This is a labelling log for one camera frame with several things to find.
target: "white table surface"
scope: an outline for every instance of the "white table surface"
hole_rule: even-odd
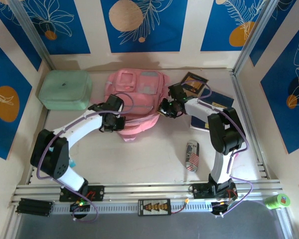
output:
[[[188,70],[161,70],[173,83],[179,82]],[[190,70],[209,80],[209,86],[235,99],[237,110],[245,128],[229,71]],[[104,85],[111,72],[91,72],[92,101],[103,101]],[[45,128],[59,128],[80,116],[84,111],[51,111]],[[133,142],[124,142],[118,134],[95,130],[78,141],[70,150],[75,160],[74,170],[90,183],[170,183],[207,181],[215,157],[209,133],[189,128],[190,116],[177,119],[160,117],[157,124],[137,135]],[[188,172],[184,166],[186,143],[197,140],[200,144],[199,168]],[[232,175],[238,178],[260,179],[256,157],[250,149],[235,160]],[[33,172],[32,184],[50,184],[38,180]]]

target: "mint green container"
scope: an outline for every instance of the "mint green container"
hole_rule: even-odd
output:
[[[80,111],[87,108],[92,80],[86,71],[50,71],[43,82],[39,99],[48,110]]]

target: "pink backpack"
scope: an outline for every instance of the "pink backpack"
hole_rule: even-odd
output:
[[[125,141],[134,140],[136,134],[153,127],[158,118],[157,108],[167,98],[169,77],[158,71],[121,69],[109,76],[105,86],[105,100],[110,94],[124,92],[134,100],[132,111],[126,116],[125,128],[118,133]],[[123,111],[132,106],[128,96],[118,95],[124,101]]]

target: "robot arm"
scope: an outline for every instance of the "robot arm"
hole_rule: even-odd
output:
[[[88,181],[77,174],[69,166],[70,148],[88,133],[99,129],[100,131],[119,131],[124,128],[125,117],[109,111],[120,112],[124,102],[117,96],[110,95],[105,103],[92,105],[80,117],[69,124],[48,131],[42,130],[36,140],[31,157],[31,165],[48,174],[55,180],[68,186],[74,191],[86,194]],[[49,150],[43,155],[48,144],[56,137]]]
[[[216,150],[214,167],[209,175],[209,184],[215,195],[230,186],[231,155],[243,143],[240,133],[227,119],[230,118],[245,134],[236,110],[214,107],[198,98],[188,97],[180,83],[172,85],[168,89],[172,101],[164,99],[158,108],[159,113],[171,118],[187,114],[209,124],[210,139]]]

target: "blue book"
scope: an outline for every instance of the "blue book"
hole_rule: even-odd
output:
[[[209,89],[204,89],[202,96],[206,96],[208,94],[209,94]],[[215,91],[212,92],[211,96],[204,98],[202,101],[204,101],[210,105],[213,105],[216,107],[222,107],[222,108],[232,107],[232,105],[234,103],[233,98],[222,95]],[[197,130],[209,131],[208,123],[206,123],[194,116],[191,117],[190,128],[197,129]]]

